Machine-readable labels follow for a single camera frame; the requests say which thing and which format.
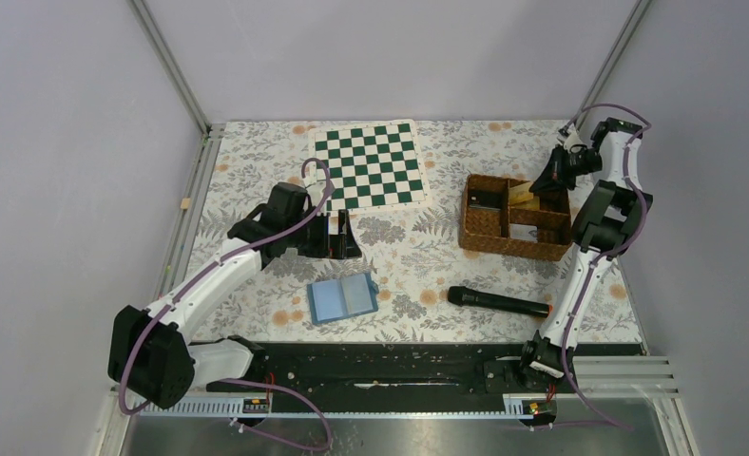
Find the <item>blue card holder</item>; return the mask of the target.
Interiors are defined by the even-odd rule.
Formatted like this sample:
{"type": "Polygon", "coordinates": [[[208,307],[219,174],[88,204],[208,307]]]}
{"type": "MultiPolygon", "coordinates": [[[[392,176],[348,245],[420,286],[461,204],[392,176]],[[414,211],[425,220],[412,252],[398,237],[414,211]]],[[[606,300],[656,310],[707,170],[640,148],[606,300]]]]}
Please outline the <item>blue card holder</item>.
{"type": "Polygon", "coordinates": [[[378,294],[370,273],[311,283],[307,297],[312,323],[321,325],[375,313],[378,294]]]}

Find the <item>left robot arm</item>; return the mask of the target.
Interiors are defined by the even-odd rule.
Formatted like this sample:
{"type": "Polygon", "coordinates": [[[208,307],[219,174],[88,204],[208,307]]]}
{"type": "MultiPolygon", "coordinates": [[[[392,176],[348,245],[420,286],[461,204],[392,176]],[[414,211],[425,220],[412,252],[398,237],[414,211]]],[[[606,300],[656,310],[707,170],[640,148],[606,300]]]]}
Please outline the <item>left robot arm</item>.
{"type": "Polygon", "coordinates": [[[134,414],[126,395],[169,409],[194,387],[232,379],[243,390],[265,381],[259,346],[241,336],[197,343],[197,329],[241,284],[290,249],[301,257],[361,257],[346,209],[325,211],[324,199],[280,182],[227,232],[220,249],[193,275],[143,309],[131,305],[114,318],[108,376],[119,385],[121,410],[134,414]]]}

